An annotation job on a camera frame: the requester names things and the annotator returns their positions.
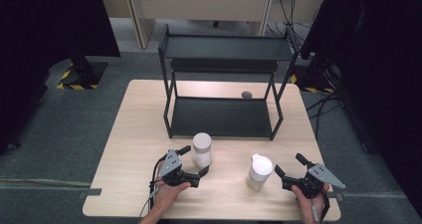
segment white container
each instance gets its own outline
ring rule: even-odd
[[[252,155],[251,160],[246,183],[249,187],[258,191],[273,171],[273,162],[268,157],[259,154]]]
[[[193,137],[193,163],[199,169],[211,165],[211,143],[212,139],[208,133],[199,132]]]

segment wooden table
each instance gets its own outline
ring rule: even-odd
[[[264,83],[183,82],[181,94],[206,97],[238,97],[242,92],[260,96]],[[270,116],[277,116],[269,98]],[[131,81],[111,130],[91,189],[101,195],[88,196],[84,214],[88,216],[137,217],[149,194],[148,184],[157,159],[169,148],[192,144],[192,137],[168,138],[163,120],[166,97],[163,81]],[[317,142],[299,89],[287,85],[282,96],[284,121],[273,141],[267,138],[213,137],[213,163],[198,188],[179,194],[168,219],[210,220],[300,220],[293,192],[282,189],[273,172],[261,191],[250,189],[247,176],[251,155],[269,157],[288,176],[304,177],[306,168],[296,159],[297,152],[312,162],[322,162]],[[190,151],[183,156],[182,169],[196,173]],[[325,221],[335,221],[340,211],[330,199]]]

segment person's right hand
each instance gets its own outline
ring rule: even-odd
[[[329,185],[327,183],[324,183],[323,189],[325,189],[325,191],[328,191]],[[314,206],[316,207],[318,220],[320,220],[320,216],[322,214],[322,210],[323,210],[323,207],[324,207],[322,193],[319,193],[313,199],[313,201],[311,201],[310,199],[307,199],[304,196],[301,189],[298,188],[297,186],[293,185],[292,191],[295,193],[295,195],[298,199],[298,208],[301,209],[302,221],[304,222],[304,224],[314,224],[314,223],[316,223],[316,221],[314,219],[314,215],[313,215],[313,203],[314,203]]]

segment desk panel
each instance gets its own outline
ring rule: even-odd
[[[243,91],[260,94],[264,83],[177,83],[181,96],[239,97]],[[100,196],[87,197],[88,216],[137,217],[149,194],[148,184],[157,159],[169,148],[192,144],[192,137],[168,138],[162,118],[165,106],[162,81],[132,81],[121,103],[92,188]],[[259,153],[278,164],[288,176],[303,177],[306,169],[295,159],[297,152],[312,162],[322,162],[299,89],[287,85],[281,100],[285,119],[275,139],[213,137],[213,163],[198,188],[179,194],[168,219],[300,220],[293,192],[282,189],[273,172],[263,189],[254,191],[245,181],[251,155]],[[269,101],[269,112],[277,116]],[[181,156],[182,169],[197,172],[192,152]],[[335,199],[325,220],[339,219]]]

